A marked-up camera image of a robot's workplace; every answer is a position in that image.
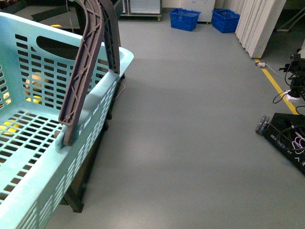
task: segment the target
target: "yellow tape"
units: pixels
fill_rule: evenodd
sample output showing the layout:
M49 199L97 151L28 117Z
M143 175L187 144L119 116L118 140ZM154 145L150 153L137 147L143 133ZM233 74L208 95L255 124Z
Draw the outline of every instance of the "yellow tape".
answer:
M260 62L260 59L255 58L254 59L256 62ZM277 82L274 80L274 78L272 77L272 75L268 72L267 69L262 68L262 71L265 73L265 75L267 76L268 80L272 83L273 87L277 90L277 92L281 93L283 90L281 89L281 87L277 84ZM298 113L295 110L295 106L288 101L285 97L283 98L284 102L286 103L286 105L288 106L288 108L291 110L291 112L294 115L297 115Z

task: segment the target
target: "white cabinet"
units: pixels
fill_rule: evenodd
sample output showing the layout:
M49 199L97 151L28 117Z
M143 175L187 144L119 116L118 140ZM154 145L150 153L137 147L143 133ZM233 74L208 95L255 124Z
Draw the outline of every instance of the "white cabinet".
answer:
M130 0L131 13L160 14L160 0Z
M211 22L215 0L182 0L182 8L200 11L198 21Z

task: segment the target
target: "basket handle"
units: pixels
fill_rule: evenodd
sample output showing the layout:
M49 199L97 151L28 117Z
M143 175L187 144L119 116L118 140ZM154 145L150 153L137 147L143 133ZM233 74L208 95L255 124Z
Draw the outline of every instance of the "basket handle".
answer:
M120 74L119 27L111 0L76 1L85 11L86 26L59 115L59 122L67 126L63 139L66 146L73 143L103 39L109 70Z

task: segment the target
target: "wheel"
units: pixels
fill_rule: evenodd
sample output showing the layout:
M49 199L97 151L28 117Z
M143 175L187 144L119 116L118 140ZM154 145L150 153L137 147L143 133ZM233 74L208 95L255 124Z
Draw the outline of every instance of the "wheel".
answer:
M255 132L258 134L258 135L263 135L265 130L266 130L266 127L268 125L268 122L269 122L269 117L264 115L261 119L261 121L259 122L259 124L257 125L256 129L255 129Z

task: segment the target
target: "light blue plastic basket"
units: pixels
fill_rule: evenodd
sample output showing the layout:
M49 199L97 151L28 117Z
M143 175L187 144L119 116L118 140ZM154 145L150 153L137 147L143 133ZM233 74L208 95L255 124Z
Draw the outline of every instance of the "light blue plastic basket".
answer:
M41 229L101 131L117 81L133 54L120 48L119 76L108 71L101 46L78 139L63 146L65 127L58 115L74 61L41 49L36 40L79 46L81 36L6 13L0 13L0 31L0 229Z

